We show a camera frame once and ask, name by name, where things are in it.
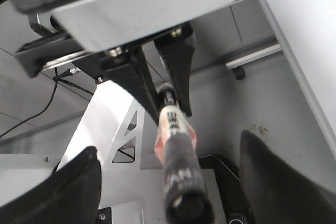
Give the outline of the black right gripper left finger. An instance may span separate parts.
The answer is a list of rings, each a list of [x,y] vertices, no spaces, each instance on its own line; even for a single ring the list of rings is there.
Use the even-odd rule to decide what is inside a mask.
[[[42,183],[1,207],[1,223],[95,223],[102,172],[86,147]]]

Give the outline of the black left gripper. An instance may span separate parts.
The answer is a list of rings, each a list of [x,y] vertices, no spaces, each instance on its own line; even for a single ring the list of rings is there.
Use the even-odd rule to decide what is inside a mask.
[[[185,39],[192,34],[191,24],[185,22],[135,40],[111,44],[100,49],[89,49],[66,31],[60,30],[24,44],[17,51],[16,59],[27,75],[35,78],[45,69],[109,52],[119,47],[121,55],[106,56],[101,59],[101,70],[104,76],[129,92],[143,106],[155,124],[158,124],[158,93],[144,52],[139,46],[155,40],[155,47],[170,76],[180,109],[190,117],[192,116],[190,74],[195,48],[185,41],[177,40]]]

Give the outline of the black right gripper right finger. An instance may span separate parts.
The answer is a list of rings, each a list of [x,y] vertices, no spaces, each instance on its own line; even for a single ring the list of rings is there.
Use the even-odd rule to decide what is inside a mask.
[[[335,223],[335,193],[295,170],[249,131],[240,137],[240,182],[257,223]]]

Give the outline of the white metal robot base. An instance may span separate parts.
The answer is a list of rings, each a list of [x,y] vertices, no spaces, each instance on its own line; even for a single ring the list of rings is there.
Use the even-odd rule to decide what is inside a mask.
[[[145,110],[112,81],[97,89],[72,136],[60,166],[87,146],[97,149],[102,167],[100,205],[110,207],[113,223],[165,223],[162,172],[150,155],[141,168]]]

